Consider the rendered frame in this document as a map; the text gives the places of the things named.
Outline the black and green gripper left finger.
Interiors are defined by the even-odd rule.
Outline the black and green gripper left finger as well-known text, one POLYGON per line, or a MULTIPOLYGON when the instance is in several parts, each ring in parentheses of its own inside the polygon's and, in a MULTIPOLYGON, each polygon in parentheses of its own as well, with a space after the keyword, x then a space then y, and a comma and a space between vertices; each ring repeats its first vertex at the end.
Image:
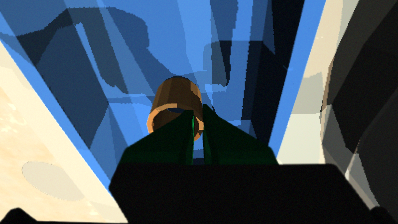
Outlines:
POLYGON ((193 164, 194 110, 177 118, 128 146, 117 166, 128 162, 175 162, 193 164))

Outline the blue crate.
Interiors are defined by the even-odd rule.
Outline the blue crate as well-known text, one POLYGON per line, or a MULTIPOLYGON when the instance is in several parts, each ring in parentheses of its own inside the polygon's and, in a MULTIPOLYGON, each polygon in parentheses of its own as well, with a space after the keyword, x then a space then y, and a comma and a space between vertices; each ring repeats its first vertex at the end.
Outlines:
POLYGON ((0 0, 0 41, 108 191, 171 78, 277 158, 325 3, 0 0))

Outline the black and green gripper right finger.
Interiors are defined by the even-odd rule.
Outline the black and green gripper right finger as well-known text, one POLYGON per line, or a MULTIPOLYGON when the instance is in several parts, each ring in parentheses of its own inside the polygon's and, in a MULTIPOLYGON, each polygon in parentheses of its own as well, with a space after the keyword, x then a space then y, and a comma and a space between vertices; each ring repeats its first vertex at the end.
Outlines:
POLYGON ((207 104, 202 110, 204 165, 279 164, 271 147, 219 117, 207 104))

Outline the bronze bushing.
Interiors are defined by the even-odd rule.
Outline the bronze bushing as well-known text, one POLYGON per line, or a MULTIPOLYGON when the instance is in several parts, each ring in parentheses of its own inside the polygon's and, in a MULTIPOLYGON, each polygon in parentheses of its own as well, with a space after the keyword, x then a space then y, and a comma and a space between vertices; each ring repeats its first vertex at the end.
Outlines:
POLYGON ((148 120, 148 132, 152 133, 181 113, 169 111, 167 108, 194 110, 194 142, 200 138, 203 130, 203 110, 201 93, 198 87, 185 78, 171 78, 164 81, 157 90, 148 120))

